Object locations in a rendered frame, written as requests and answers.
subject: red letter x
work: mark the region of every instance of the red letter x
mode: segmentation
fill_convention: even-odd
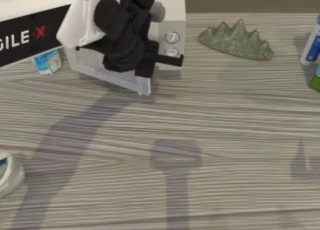
[[[36,34],[34,33],[33,36],[35,37],[35,39],[39,39],[39,38],[44,38],[45,37],[45,29],[46,26],[42,26],[42,27],[37,27],[36,30]]]

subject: white bottle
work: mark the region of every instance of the white bottle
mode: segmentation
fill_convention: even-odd
[[[316,26],[305,46],[300,62],[303,66],[314,64],[320,54],[320,15],[316,21]]]

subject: wood grain surface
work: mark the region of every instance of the wood grain surface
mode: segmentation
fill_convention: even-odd
[[[197,41],[243,18],[255,62]],[[0,148],[26,169],[0,230],[319,230],[320,94],[299,54],[316,14],[191,14],[185,69],[139,97],[64,64],[0,71]]]

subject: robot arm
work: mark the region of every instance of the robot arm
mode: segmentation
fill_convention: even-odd
[[[0,68],[59,47],[95,50],[106,69],[145,78],[156,63],[181,67],[183,55],[160,56],[159,43],[148,39],[163,14],[155,1],[0,0]]]

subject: jagged gray object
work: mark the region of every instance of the jagged gray object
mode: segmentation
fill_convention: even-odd
[[[208,28],[199,36],[203,45],[219,52],[256,61],[271,61],[274,52],[267,41],[260,39],[257,30],[248,32],[240,19],[230,28],[222,22],[218,28]]]

